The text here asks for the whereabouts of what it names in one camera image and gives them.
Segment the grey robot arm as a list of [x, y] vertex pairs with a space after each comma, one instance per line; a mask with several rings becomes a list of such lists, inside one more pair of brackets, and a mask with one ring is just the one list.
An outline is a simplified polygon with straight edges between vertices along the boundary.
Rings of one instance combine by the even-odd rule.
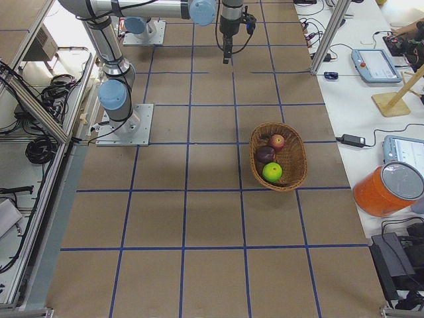
[[198, 26], [215, 23], [223, 35], [218, 43], [223, 63], [228, 64], [233, 51], [233, 36], [240, 25], [252, 35], [256, 18], [248, 13], [243, 1], [61, 1], [61, 6], [79, 19], [91, 40], [107, 80], [98, 90], [98, 98], [115, 131], [134, 130], [139, 126], [134, 114], [132, 88], [135, 71], [121, 52], [112, 17], [152, 17], [191, 20]]
[[125, 17], [124, 27], [128, 33], [139, 38], [151, 37], [156, 33], [156, 27], [151, 18]]

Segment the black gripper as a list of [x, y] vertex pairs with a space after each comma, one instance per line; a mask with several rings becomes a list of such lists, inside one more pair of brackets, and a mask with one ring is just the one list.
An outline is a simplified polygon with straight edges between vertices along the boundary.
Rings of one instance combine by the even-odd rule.
[[223, 37], [223, 63], [228, 64], [232, 57], [233, 36], [239, 32], [240, 17], [228, 19], [224, 15], [219, 19], [219, 30]]

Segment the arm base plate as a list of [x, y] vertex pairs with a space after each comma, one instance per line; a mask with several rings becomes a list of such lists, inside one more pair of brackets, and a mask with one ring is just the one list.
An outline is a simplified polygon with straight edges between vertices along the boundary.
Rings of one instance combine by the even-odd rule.
[[165, 21], [126, 18], [124, 46], [162, 46], [166, 28]]
[[99, 137], [95, 139], [96, 146], [148, 146], [154, 105], [133, 104], [132, 116], [123, 126], [110, 121], [106, 111], [103, 112], [103, 121], [106, 125], [99, 128]]

